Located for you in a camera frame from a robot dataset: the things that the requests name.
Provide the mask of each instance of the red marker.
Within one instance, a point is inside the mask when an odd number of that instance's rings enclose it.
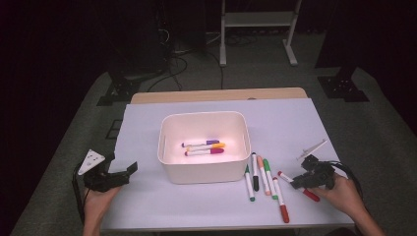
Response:
[[[281,190],[279,188],[278,178],[273,177],[272,180],[273,180],[273,186],[275,187],[276,193],[278,194],[278,202],[279,202],[279,208],[281,210],[282,219],[284,220],[285,223],[289,223],[288,211],[284,203],[284,197],[282,196]]]
[[[282,179],[284,179],[288,183],[291,183],[292,181],[294,181],[293,179],[291,179],[290,177],[288,177],[284,173],[282,173],[282,171],[278,171],[278,176],[281,177]],[[307,189],[301,187],[301,188],[298,188],[298,190],[301,191],[305,196],[312,199],[314,202],[319,202],[320,201],[320,198],[317,195],[313,194],[312,192],[308,191]]]

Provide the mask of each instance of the white tabletop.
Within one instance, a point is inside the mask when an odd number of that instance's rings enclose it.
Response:
[[[268,159],[272,176],[305,172],[296,160],[303,149],[323,139],[314,155],[338,160],[310,98],[200,101],[127,105],[109,172],[126,170],[138,161],[131,176],[104,217],[102,230],[199,230],[314,227],[352,225],[352,220],[326,200],[313,202],[280,180],[290,222],[282,221],[278,202],[261,189],[249,201],[244,178],[236,182],[175,185],[157,158],[162,120],[171,114],[238,111],[248,125],[252,151]]]

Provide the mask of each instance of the black curtain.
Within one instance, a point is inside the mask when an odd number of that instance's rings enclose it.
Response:
[[[86,93],[105,72],[107,49],[88,1],[2,6],[0,235],[9,235]]]
[[[417,134],[416,26],[416,1],[338,0],[316,67],[363,69]]]

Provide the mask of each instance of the white shelf frame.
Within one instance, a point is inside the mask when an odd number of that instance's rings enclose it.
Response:
[[[302,0],[297,0],[293,12],[226,13],[225,2],[226,0],[222,0],[221,5],[220,66],[226,66],[225,29],[238,27],[289,27],[288,36],[286,39],[282,40],[282,43],[290,65],[298,65],[291,47],[291,41],[297,24]]]

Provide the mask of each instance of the marker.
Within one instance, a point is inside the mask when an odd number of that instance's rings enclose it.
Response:
[[[282,171],[278,171],[278,176],[281,177],[283,180],[285,180],[288,183],[291,183],[292,181],[294,181],[293,179],[291,179],[290,177],[288,177],[284,173],[282,173]],[[320,201],[319,196],[313,194],[312,192],[308,191],[307,189],[301,187],[301,188],[298,188],[298,190],[301,191],[305,196],[312,199],[314,202],[319,202]]]
[[[272,192],[272,198],[277,200],[278,195],[276,194],[275,187],[273,186],[273,180],[272,180],[272,176],[270,175],[269,163],[267,159],[264,159],[264,167],[265,167],[265,172],[267,173],[269,188],[270,188],[270,191]]]
[[[251,177],[249,175],[249,166],[248,165],[246,165],[245,178],[246,178],[246,186],[248,187],[248,192],[249,192],[249,200],[251,202],[254,202],[255,201],[255,194],[254,194],[254,190],[252,188],[252,182],[251,182]]]
[[[182,143],[182,148],[186,147],[193,147],[193,146],[203,146],[203,145],[212,145],[218,144],[220,141],[218,140],[210,140],[210,141],[202,141],[202,142],[189,142],[189,143]]]
[[[258,166],[260,167],[260,170],[261,170],[261,176],[262,176],[262,181],[264,183],[265,194],[269,196],[270,188],[268,185],[267,174],[265,173],[265,169],[264,169],[264,161],[262,160],[262,157],[260,155],[257,156],[257,161],[258,161]]]
[[[219,154],[223,152],[224,152],[223,148],[212,148],[212,149],[205,149],[205,150],[186,151],[185,155],[192,156],[192,155],[203,155],[203,154]]]
[[[206,146],[191,146],[187,147],[187,151],[194,151],[194,150],[201,150],[201,149],[211,149],[211,148],[224,148],[226,146],[225,143],[218,143]]]
[[[281,189],[279,188],[278,178],[273,177],[273,186],[276,188],[276,192],[278,193],[278,202],[279,208],[281,209],[282,219],[285,223],[289,222],[288,211],[286,209],[286,205],[284,203],[284,197],[282,196]]]
[[[257,154],[252,152],[252,169],[254,170],[254,190],[260,190],[260,178],[258,177]]]

